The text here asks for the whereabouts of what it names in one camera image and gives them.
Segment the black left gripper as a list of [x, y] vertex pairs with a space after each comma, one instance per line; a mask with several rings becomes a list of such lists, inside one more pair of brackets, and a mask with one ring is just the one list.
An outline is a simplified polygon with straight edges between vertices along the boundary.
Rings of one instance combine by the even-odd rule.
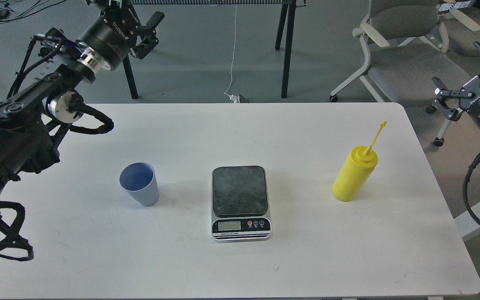
[[[104, 61], [104, 68], [114, 70], [132, 49], [132, 57], [144, 59], [159, 43], [156, 33], [148, 35], [148, 29], [156, 27], [165, 14], [155, 13], [142, 25], [131, 1], [96, 1], [101, 9], [93, 21], [77, 39], [82, 49], [92, 49]], [[141, 42], [136, 45], [137, 37]]]

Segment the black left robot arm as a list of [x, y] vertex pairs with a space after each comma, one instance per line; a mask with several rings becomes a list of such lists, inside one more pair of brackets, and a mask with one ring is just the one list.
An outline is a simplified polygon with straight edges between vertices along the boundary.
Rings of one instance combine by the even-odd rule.
[[[77, 40], [52, 28], [34, 35], [7, 98], [0, 102], [0, 192], [19, 173], [40, 173], [60, 161], [58, 147], [68, 132], [98, 135], [114, 129], [105, 114], [85, 104], [76, 91], [93, 83], [100, 70], [123, 65], [132, 98], [138, 93], [129, 57], [145, 58], [157, 45], [157, 27], [164, 19], [155, 12], [145, 25], [134, 4], [143, 0], [96, 0], [99, 17]], [[29, 261], [34, 251], [21, 237], [25, 208], [0, 201], [0, 258]], [[23, 257], [2, 254], [6, 249], [26, 251]]]

